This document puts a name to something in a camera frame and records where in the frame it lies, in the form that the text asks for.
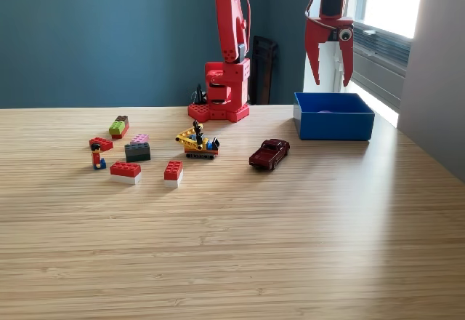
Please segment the toy car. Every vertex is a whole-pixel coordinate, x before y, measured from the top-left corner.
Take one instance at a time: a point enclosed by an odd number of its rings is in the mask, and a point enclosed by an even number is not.
[[[248,160],[253,167],[275,169],[278,162],[288,155],[291,146],[285,140],[265,140],[258,151]]]

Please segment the white lego brick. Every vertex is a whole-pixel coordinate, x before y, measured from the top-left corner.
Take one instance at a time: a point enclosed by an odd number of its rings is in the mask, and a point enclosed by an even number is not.
[[[179,174],[179,178],[177,180],[165,180],[165,185],[170,188],[179,188],[182,176],[184,176],[184,169],[181,170],[181,173]]]
[[[142,172],[139,173],[136,177],[126,177],[126,176],[117,176],[117,175],[110,175],[110,179],[115,182],[126,183],[126,184],[138,184],[140,179],[142,178]]]

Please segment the blue wall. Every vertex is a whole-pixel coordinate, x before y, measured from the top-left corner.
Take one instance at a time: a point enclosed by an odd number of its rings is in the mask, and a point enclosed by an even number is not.
[[[251,0],[280,45],[272,103],[302,90],[306,2]],[[0,108],[187,105],[208,61],[214,0],[0,0]]]

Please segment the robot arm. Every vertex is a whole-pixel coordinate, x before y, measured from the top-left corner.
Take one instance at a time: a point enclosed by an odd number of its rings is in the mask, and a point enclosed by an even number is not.
[[[352,76],[353,21],[342,17],[344,5],[345,0],[321,0],[320,17],[311,18],[307,15],[305,47],[317,84],[320,83],[318,45],[327,41],[340,43],[344,60],[344,85],[349,83]],[[202,103],[190,105],[188,113],[200,122],[212,119],[237,122],[249,114],[247,85],[251,64],[246,54],[250,48],[250,4],[248,20],[245,20],[240,0],[217,0],[217,17],[224,61],[206,64],[206,105],[202,99]]]

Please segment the blue box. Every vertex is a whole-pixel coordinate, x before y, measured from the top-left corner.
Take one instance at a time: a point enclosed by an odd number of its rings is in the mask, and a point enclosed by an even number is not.
[[[296,93],[301,140],[370,140],[375,113],[356,93]]]

